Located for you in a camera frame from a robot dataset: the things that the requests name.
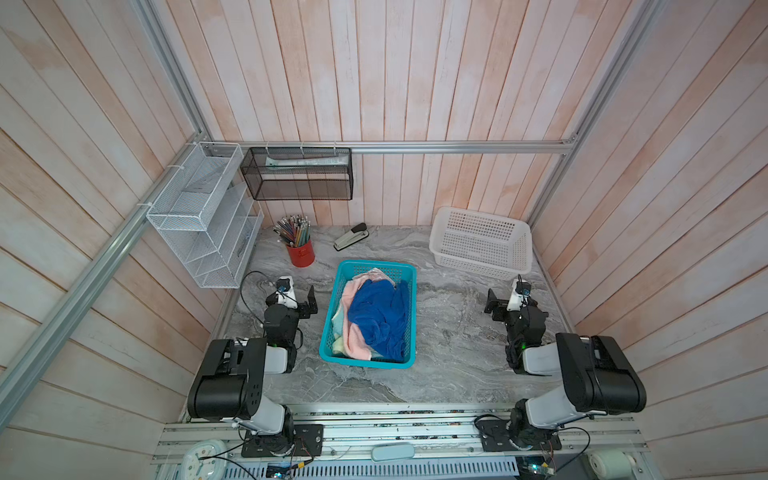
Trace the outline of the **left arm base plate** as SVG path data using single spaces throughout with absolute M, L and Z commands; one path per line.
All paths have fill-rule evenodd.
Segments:
M 294 455 L 314 458 L 322 454 L 323 437 L 322 424 L 287 426 L 281 433 L 270 435 L 247 432 L 241 456 L 243 458 L 283 458 Z

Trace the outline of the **blue towel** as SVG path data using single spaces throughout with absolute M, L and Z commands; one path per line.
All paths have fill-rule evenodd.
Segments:
M 402 363 L 410 311 L 406 281 L 393 285 L 387 280 L 366 280 L 353 297 L 348 319 L 359 328 L 369 347 L 386 360 Z

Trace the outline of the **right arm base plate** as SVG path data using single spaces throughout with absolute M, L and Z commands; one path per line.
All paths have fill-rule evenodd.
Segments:
M 506 420 L 495 415 L 480 415 L 473 420 L 484 452 L 509 452 L 562 449 L 554 430 L 538 429 L 525 421 Z

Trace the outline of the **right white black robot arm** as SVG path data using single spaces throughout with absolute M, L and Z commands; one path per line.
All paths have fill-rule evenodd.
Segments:
M 580 336 L 560 332 L 543 342 L 548 313 L 530 295 L 529 283 L 519 280 L 508 300 L 488 291 L 484 312 L 507 331 L 506 359 L 521 375 L 558 376 L 561 385 L 515 404 L 505 423 L 505 434 L 492 433 L 495 417 L 480 416 L 478 431 L 518 450 L 548 444 L 563 426 L 594 415 L 639 413 L 647 392 L 617 341 L 609 336 Z

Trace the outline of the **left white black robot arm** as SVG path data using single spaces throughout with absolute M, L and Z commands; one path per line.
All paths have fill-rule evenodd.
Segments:
M 292 413 L 267 397 L 264 380 L 293 371 L 299 322 L 317 313 L 313 289 L 297 301 L 278 288 L 267 301 L 262 337 L 213 340 L 187 397 L 190 417 L 243 429 L 246 457 L 291 453 L 298 443 Z

